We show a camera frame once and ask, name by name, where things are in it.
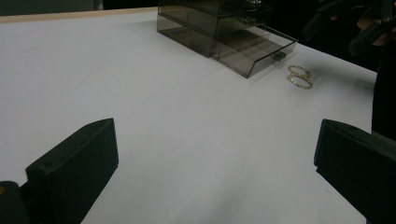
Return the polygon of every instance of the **black object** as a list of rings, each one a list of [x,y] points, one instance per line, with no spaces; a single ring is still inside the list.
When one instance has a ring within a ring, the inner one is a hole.
[[[391,32],[396,26],[396,19],[393,19],[393,3],[395,0],[333,0],[325,1],[319,7],[317,14],[304,27],[303,34],[306,41],[309,41],[318,31],[328,26],[330,16],[337,15],[339,20],[350,20],[351,9],[356,6],[367,6],[371,9],[372,17],[382,21],[381,24],[374,22],[361,34],[354,38],[349,45],[349,52],[352,56],[357,56],[366,51],[373,42],[382,34]]]
[[[114,120],[90,123],[29,165],[20,188],[0,182],[0,223],[81,223],[118,164]]]
[[[135,7],[157,7],[159,0],[103,0],[104,10],[135,8]]]
[[[324,119],[314,164],[372,224],[396,223],[396,146],[354,126]]]

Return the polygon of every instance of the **drawer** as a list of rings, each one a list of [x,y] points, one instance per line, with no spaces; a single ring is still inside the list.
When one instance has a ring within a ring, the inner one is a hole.
[[[285,59],[297,42],[297,39],[260,25],[218,39],[212,58],[243,77],[251,77]]]

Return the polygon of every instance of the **plastic storage box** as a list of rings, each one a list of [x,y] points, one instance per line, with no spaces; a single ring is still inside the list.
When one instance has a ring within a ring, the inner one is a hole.
[[[264,26],[275,0],[160,0],[157,30],[250,77],[293,51],[297,40]]]

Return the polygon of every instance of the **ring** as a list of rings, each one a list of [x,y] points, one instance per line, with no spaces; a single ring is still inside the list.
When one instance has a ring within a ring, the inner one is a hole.
[[[300,74],[300,73],[294,72],[291,68],[297,68],[297,69],[303,70],[303,71],[305,71],[305,75],[302,75],[302,74]],[[310,72],[308,69],[303,68],[303,67],[301,67],[301,66],[298,66],[298,65],[290,65],[290,66],[288,67],[288,70],[289,70],[292,74],[294,74],[294,75],[301,75],[301,76],[305,76],[305,77],[307,77],[307,78],[311,78],[311,72]]]
[[[298,84],[298,83],[293,79],[294,77],[297,77],[297,78],[299,78],[299,79],[305,81],[305,82],[308,84],[308,86],[304,86],[304,85]],[[301,74],[298,74],[298,73],[294,73],[294,74],[291,73],[290,75],[288,75],[287,80],[288,80],[289,82],[291,82],[294,86],[296,86],[296,87],[298,87],[298,88],[301,88],[301,89],[304,89],[304,90],[309,90],[309,89],[312,89],[312,87],[314,87],[314,83],[313,83],[311,80],[309,80],[309,77],[304,76],[304,75],[301,75]]]

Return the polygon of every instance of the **metal ring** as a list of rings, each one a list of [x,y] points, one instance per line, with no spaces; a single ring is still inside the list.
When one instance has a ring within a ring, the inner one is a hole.
[[[297,77],[297,78],[303,80],[304,82],[306,82],[308,84],[308,86],[304,86],[304,85],[298,84],[293,79],[294,77]],[[311,80],[309,80],[309,77],[301,75],[301,74],[298,74],[298,73],[297,74],[296,73],[294,73],[294,74],[291,73],[290,75],[288,75],[287,80],[289,82],[291,82],[294,86],[296,86],[298,88],[301,88],[301,89],[304,89],[304,90],[310,90],[310,89],[312,89],[312,87],[314,87],[314,83]]]
[[[300,74],[300,73],[294,72],[291,68],[297,68],[297,69],[303,70],[303,71],[305,72],[305,75],[302,75],[302,74]],[[290,65],[290,66],[288,67],[288,70],[289,70],[292,74],[301,75],[301,76],[305,76],[305,77],[307,77],[307,78],[311,78],[311,72],[310,72],[308,69],[304,68],[304,67],[301,67],[301,66],[298,66],[298,65]]]

